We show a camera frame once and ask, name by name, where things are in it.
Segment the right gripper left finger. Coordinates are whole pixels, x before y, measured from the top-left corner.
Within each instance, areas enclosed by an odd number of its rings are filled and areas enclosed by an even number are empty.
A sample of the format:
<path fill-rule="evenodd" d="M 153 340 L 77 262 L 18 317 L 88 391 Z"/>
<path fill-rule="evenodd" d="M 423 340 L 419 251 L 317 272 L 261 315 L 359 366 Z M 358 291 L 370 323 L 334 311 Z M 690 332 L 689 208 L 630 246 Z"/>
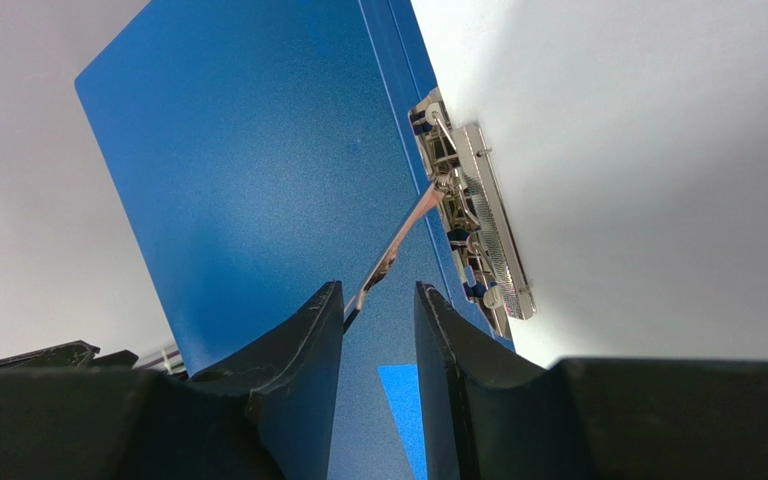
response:
<path fill-rule="evenodd" d="M 183 380 L 123 367 L 0 369 L 0 479 L 324 479 L 343 292 Z"/>

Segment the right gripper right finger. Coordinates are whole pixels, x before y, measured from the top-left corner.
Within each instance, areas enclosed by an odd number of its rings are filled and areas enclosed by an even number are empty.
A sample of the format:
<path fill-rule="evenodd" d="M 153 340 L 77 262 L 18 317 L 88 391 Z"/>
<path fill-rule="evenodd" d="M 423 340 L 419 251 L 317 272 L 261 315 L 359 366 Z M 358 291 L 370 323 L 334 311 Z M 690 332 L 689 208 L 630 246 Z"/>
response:
<path fill-rule="evenodd" d="M 768 479 L 768 362 L 542 368 L 426 283 L 414 326 L 432 479 Z"/>

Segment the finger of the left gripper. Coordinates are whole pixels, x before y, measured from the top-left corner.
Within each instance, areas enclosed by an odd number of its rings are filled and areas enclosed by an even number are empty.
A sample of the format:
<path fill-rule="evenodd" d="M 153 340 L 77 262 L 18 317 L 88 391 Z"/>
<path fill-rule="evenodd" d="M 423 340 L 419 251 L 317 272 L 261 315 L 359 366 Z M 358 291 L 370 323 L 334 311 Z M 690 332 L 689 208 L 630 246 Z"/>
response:
<path fill-rule="evenodd" d="M 0 359 L 0 369 L 13 368 L 93 368 L 123 367 L 131 369 L 139 356 L 130 350 L 120 350 L 100 356 L 101 349 L 77 340 Z"/>

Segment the metal folder clip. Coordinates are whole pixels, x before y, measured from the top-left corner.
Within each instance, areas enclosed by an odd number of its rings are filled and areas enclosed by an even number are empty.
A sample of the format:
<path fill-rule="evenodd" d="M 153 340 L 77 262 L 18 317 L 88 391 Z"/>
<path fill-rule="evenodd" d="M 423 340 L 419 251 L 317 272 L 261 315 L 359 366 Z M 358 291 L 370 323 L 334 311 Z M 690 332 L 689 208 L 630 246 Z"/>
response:
<path fill-rule="evenodd" d="M 438 88 L 410 110 L 409 120 L 428 185 L 349 300 L 344 325 L 352 325 L 370 290 L 389 273 L 413 226 L 436 211 L 465 299 L 497 337 L 510 340 L 512 325 L 532 318 L 537 307 L 498 188 L 492 150 L 478 123 L 452 124 Z"/>

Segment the blue file folder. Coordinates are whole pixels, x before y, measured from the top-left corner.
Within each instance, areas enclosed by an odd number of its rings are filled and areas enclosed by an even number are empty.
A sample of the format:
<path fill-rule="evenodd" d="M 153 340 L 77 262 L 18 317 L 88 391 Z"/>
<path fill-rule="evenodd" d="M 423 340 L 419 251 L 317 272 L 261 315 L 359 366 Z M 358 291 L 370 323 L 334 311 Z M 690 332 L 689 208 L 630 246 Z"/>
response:
<path fill-rule="evenodd" d="M 190 373 L 358 291 L 429 184 L 436 84 L 408 1 L 153 1 L 76 77 Z"/>

